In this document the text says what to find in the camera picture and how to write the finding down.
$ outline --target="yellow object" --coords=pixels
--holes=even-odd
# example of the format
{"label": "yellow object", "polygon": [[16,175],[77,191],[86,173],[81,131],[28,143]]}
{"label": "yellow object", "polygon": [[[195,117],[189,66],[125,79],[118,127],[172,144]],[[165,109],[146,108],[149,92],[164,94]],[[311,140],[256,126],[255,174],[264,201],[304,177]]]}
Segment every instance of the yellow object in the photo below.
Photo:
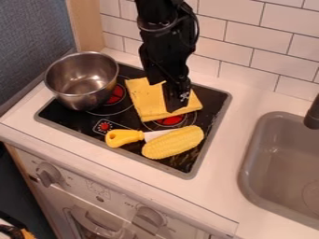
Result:
{"label": "yellow object", "polygon": [[203,137],[200,127],[187,126],[149,141],[143,146],[142,154],[152,160],[161,160],[196,147]]}
{"label": "yellow object", "polygon": [[113,130],[109,131],[105,136],[105,142],[111,148],[118,148],[143,139],[144,133],[134,130]]}
{"label": "yellow object", "polygon": [[160,120],[202,109],[200,100],[195,92],[191,91],[188,106],[177,109],[173,113],[168,113],[161,87],[163,83],[165,81],[151,86],[146,77],[125,80],[134,107],[142,122]]}
{"label": "yellow object", "polygon": [[22,232],[22,234],[24,236],[24,239],[35,239],[33,234],[28,232],[28,231],[26,231],[25,229],[22,229],[21,232]]}

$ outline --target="gray wall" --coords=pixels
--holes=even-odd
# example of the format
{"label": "gray wall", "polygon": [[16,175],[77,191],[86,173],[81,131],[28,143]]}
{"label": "gray wall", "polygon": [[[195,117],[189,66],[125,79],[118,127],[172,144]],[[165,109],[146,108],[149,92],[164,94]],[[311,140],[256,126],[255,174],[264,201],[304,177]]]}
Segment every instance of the gray wall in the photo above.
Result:
{"label": "gray wall", "polygon": [[[74,45],[64,0],[0,0],[0,116]],[[55,238],[1,142],[0,211],[26,224],[37,238]]]}
{"label": "gray wall", "polygon": [[0,107],[73,46],[64,0],[0,0]]}

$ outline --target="control knob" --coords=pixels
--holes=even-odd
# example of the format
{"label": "control knob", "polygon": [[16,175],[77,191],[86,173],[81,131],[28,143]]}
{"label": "control knob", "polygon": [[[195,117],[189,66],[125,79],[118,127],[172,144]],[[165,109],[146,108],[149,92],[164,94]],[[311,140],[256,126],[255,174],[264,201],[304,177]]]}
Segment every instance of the control knob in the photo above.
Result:
{"label": "control knob", "polygon": [[44,187],[51,184],[61,184],[64,181],[60,171],[48,162],[41,162],[36,168],[36,175],[40,178]]}
{"label": "control knob", "polygon": [[165,224],[160,213],[146,206],[138,208],[132,223],[154,235]]}

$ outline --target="stainless steel bowl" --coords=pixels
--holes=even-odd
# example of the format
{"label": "stainless steel bowl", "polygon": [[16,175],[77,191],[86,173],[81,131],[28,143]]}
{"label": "stainless steel bowl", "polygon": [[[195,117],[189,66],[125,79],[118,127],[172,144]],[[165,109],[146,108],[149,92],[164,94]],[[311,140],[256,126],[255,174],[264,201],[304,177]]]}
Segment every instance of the stainless steel bowl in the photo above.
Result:
{"label": "stainless steel bowl", "polygon": [[107,101],[117,85],[118,64],[102,53],[80,52],[53,63],[46,86],[66,107],[91,110]]}

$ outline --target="bowl rim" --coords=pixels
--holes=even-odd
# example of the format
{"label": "bowl rim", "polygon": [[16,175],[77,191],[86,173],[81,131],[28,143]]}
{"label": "bowl rim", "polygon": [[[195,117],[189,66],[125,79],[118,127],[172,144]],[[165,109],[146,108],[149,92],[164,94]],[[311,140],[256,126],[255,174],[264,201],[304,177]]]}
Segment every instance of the bowl rim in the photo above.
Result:
{"label": "bowl rim", "polygon": [[44,83],[46,85],[46,87],[56,93],[56,94],[59,94],[59,95],[63,95],[63,96],[68,96],[68,97],[78,97],[78,96],[84,96],[84,95],[90,95],[90,94],[94,94],[98,91],[101,91],[103,89],[105,89],[109,83],[105,84],[102,88],[100,88],[99,90],[96,90],[96,91],[90,91],[90,92],[86,92],[86,93],[63,93],[63,92],[59,92],[59,91],[56,91],[54,90],[53,88],[51,88],[48,84],[48,81],[47,81],[47,77],[48,77],[48,73],[50,71],[50,69],[56,65],[57,63],[60,63],[62,61],[64,61],[65,59],[68,59],[68,58],[71,58],[71,57],[74,57],[74,56],[78,56],[78,55],[92,55],[92,54],[95,54],[95,55],[101,55],[101,56],[104,56],[106,58],[108,58],[109,60],[111,60],[112,62],[115,63],[115,66],[116,66],[116,73],[114,75],[114,77],[111,79],[110,82],[116,80],[118,78],[118,72],[119,72],[119,65],[118,65],[118,62],[116,60],[114,60],[114,58],[112,58],[111,56],[107,55],[107,54],[104,54],[104,53],[101,53],[101,52],[97,52],[97,51],[81,51],[81,52],[76,52],[76,53],[72,53],[72,54],[69,54],[69,55],[66,55],[64,57],[61,57],[60,59],[58,59],[57,61],[55,61],[54,63],[52,63],[48,69],[46,70],[45,72],[45,75],[44,75]]}

